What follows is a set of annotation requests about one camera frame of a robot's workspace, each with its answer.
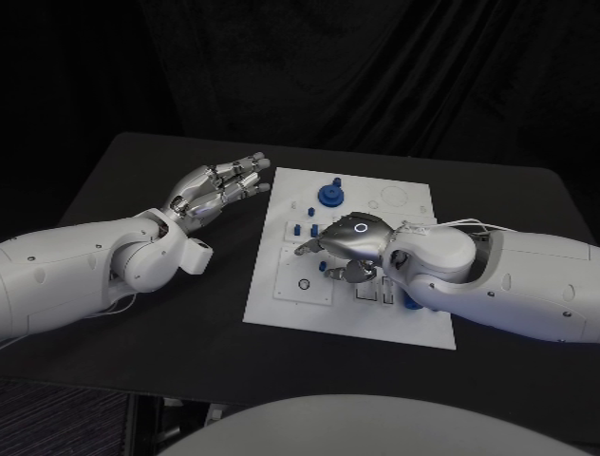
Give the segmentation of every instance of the blue component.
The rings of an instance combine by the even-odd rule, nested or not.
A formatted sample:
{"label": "blue component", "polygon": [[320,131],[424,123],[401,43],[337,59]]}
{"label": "blue component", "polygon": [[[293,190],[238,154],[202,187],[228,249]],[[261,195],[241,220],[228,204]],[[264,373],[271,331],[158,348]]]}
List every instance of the blue component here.
{"label": "blue component", "polygon": [[418,309],[422,309],[422,305],[409,297],[409,294],[406,294],[402,291],[402,302],[405,304],[405,308],[409,309],[411,311],[416,311]]}
{"label": "blue component", "polygon": [[334,178],[331,185],[324,185],[317,191],[317,200],[327,207],[337,207],[343,203],[343,191],[340,190],[340,178]]}

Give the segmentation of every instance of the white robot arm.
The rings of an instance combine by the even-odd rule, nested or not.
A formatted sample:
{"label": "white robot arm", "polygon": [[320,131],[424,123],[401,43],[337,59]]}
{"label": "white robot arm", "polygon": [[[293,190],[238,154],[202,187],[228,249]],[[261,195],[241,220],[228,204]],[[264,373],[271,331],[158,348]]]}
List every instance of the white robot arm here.
{"label": "white robot arm", "polygon": [[160,210],[13,237],[0,243],[0,339],[59,328],[118,299],[157,290],[177,268],[205,271],[210,248],[187,235],[222,207],[269,189],[261,153],[202,166],[180,180]]}
{"label": "white robot arm", "polygon": [[380,267],[428,309],[536,339],[600,342],[600,248],[592,245],[503,230],[467,235],[444,225],[405,223],[393,230],[380,218],[352,213],[295,255],[323,249],[352,260],[326,271],[334,279],[362,282]]}

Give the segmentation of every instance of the black table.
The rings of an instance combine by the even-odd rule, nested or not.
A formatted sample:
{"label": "black table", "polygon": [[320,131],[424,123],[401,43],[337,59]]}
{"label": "black table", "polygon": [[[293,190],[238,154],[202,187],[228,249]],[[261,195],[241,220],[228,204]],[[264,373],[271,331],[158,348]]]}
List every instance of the black table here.
{"label": "black table", "polygon": [[[592,242],[548,170],[140,134],[114,140],[61,224],[158,207],[196,166],[258,151],[278,166],[429,184],[439,221],[476,217]],[[271,170],[262,176],[272,181]],[[202,276],[179,271],[120,316],[9,346],[0,378],[248,406],[307,394],[399,396],[600,444],[600,346],[530,340],[455,316],[457,351],[241,322],[267,202],[262,195],[233,204],[196,233],[215,250]]]}

